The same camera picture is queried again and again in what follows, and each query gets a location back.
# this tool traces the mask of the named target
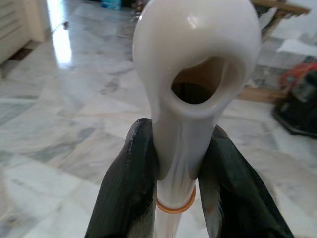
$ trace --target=marble floor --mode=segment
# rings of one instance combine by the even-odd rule
[[[52,38],[0,87],[0,192],[10,207],[1,238],[83,237],[129,127],[150,117],[132,64],[130,12],[81,0],[58,6],[69,29],[53,21]],[[317,141],[288,134],[271,109],[234,100],[219,124],[272,184],[294,235],[317,238]],[[208,237],[199,194],[177,237]]]

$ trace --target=white plastic object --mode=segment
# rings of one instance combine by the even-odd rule
[[[151,0],[145,7],[133,59],[151,107],[157,196],[165,207],[188,202],[217,121],[248,80],[260,46],[249,0]],[[196,98],[192,85],[211,97],[188,103],[177,90],[188,86]]]

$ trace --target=opening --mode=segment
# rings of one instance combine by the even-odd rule
[[[220,85],[226,60],[212,57],[193,67],[182,70],[174,79],[172,90],[186,103],[200,104],[207,101]]]

